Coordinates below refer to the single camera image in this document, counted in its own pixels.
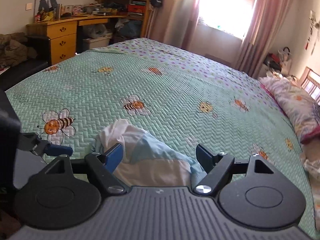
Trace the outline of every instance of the desk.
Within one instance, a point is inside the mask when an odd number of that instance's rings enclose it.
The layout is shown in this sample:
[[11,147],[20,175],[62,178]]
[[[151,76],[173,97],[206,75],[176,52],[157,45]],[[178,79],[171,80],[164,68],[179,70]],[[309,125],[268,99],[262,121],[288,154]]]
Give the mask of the desk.
[[68,17],[59,21],[28,24],[27,33],[50,38],[51,62],[49,60],[49,64],[54,65],[75,55],[78,26],[107,23],[109,18],[126,17],[118,15]]

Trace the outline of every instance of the wooden headboard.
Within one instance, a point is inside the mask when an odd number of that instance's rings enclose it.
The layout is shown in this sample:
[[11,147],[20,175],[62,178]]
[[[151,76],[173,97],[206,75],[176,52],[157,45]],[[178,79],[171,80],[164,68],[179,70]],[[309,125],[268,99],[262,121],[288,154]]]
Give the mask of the wooden headboard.
[[320,75],[315,73],[311,68],[306,67],[298,84],[307,91],[318,104],[320,103]]

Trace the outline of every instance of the black leather chair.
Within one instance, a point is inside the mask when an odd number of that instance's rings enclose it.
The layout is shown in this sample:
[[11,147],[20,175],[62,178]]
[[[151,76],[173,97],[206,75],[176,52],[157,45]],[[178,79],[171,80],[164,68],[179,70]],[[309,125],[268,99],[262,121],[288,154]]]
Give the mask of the black leather chair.
[[33,47],[38,56],[36,59],[28,59],[15,67],[11,67],[1,74],[0,89],[3,91],[51,65],[50,39],[45,36],[27,36],[27,38],[28,42],[24,44]]

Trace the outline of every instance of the wall switch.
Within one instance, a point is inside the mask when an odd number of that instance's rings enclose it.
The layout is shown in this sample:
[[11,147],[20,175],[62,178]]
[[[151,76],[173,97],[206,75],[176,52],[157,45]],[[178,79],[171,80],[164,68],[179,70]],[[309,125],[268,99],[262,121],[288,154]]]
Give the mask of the wall switch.
[[26,4],[26,11],[31,10],[32,9],[32,3],[27,3]]

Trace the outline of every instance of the green quilted bedspread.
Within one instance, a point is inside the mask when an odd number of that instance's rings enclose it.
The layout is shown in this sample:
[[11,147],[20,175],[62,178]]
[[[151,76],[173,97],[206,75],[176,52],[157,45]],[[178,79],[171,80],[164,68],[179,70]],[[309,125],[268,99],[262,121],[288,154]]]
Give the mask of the green quilted bedspread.
[[[260,153],[304,193],[300,227],[316,236],[311,189],[292,125],[260,83],[244,73],[137,39],[61,62],[7,96],[23,132],[71,146],[75,158],[89,153],[101,129],[119,118],[193,158],[198,143],[236,158]],[[125,99],[131,101],[127,107]]]

